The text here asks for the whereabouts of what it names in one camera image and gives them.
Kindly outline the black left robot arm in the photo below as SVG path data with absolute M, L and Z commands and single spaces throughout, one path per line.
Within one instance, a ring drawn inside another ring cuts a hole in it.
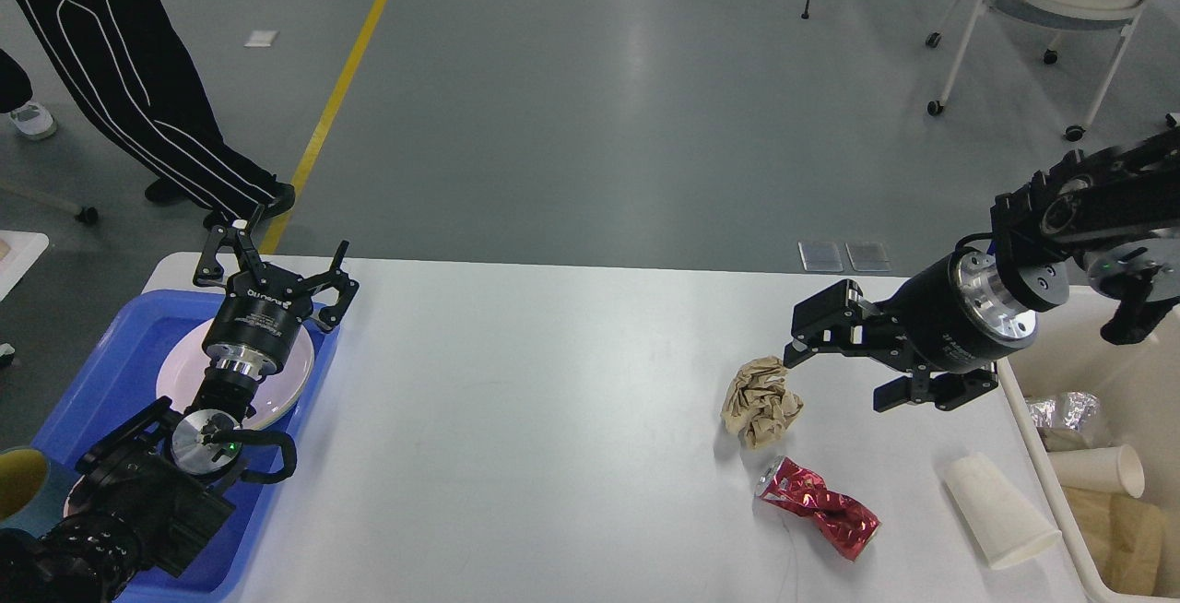
M 76 463 L 70 514 L 42 531 L 4 527 L 4 599 L 111 602 L 137 573 L 177 577 L 230 519 L 236 481 L 273 485 L 299 467 L 291 435 L 248 430 L 254 396 L 282 372 L 306 322 L 336 329 L 358 282 L 343 270 L 348 242 L 309 277 L 266 262 L 254 219 L 212 228 L 194 284 L 225 291 L 203 337 L 194 401 L 159 396 Z

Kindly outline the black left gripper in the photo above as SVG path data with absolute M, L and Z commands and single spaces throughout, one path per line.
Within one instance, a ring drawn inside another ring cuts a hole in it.
M 309 320 L 324 334 L 336 330 L 360 284 L 343 268 L 350 245 L 347 240 L 337 245 L 327 270 L 299 277 L 291 288 L 269 282 L 268 264 L 253 242 L 254 225 L 263 214 L 266 208 L 258 205 L 247 219 L 215 222 L 191 283 L 225 291 L 225 301 L 202 341 L 206 356 L 212 361 L 249 361 L 258 375 L 274 375 L 284 369 L 302 323 Z M 236 258 L 232 275 L 219 263 L 224 251 Z

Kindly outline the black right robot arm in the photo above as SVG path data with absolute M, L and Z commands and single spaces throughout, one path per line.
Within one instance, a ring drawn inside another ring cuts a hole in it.
M 998 385 L 996 362 L 1032 346 L 1038 314 L 1066 304 L 1067 263 L 1116 301 L 1104 342 L 1138 345 L 1176 306 L 1176 131 L 1092 155 L 1073 150 L 999 195 L 991 227 L 884 301 L 843 280 L 794 306 L 784 366 L 818 354 L 868 358 L 898 373 L 873 408 L 956 409 Z

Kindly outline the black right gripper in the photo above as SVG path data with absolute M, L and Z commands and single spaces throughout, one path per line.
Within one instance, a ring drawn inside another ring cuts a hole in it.
M 994 255 L 957 250 L 907 278 L 881 304 L 865 299 L 852 278 L 801 301 L 794 306 L 791 341 L 781 359 L 793 369 L 831 353 L 905 371 L 910 342 L 945 372 L 904 373 L 883 384 L 874 389 L 873 409 L 927 404 L 953 411 L 999 388 L 997 372 L 981 368 L 983 363 L 1031 347 L 1036 335 L 1036 312 L 999 282 Z

